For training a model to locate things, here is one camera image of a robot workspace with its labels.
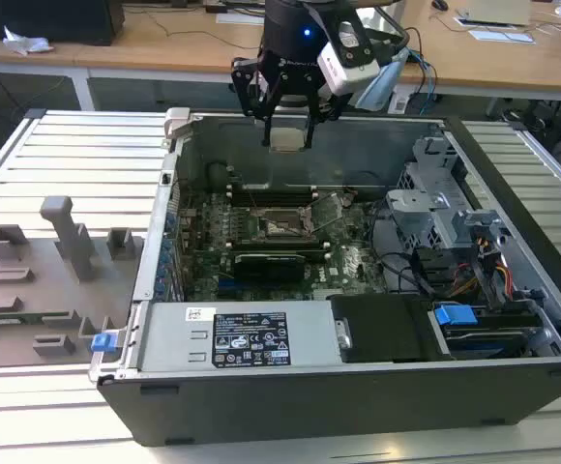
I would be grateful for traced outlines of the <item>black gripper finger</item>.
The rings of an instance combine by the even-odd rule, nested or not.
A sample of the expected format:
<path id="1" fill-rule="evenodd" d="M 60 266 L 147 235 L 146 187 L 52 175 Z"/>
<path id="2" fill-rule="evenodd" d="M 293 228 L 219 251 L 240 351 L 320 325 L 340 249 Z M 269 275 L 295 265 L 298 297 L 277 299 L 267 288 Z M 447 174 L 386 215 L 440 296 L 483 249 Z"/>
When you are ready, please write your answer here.
<path id="1" fill-rule="evenodd" d="M 304 137 L 304 148 L 310 149 L 316 126 L 327 121 L 336 121 L 349 104 L 353 94 L 348 93 L 341 96 L 332 94 L 327 100 L 323 101 L 318 94 L 314 81 L 307 79 L 305 83 L 305 96 L 309 112 Z"/>
<path id="2" fill-rule="evenodd" d="M 231 63 L 231 79 L 243 114 L 264 123 L 261 144 L 270 146 L 273 115 L 281 100 L 281 78 L 278 72 L 271 77 L 257 59 L 235 58 Z"/>

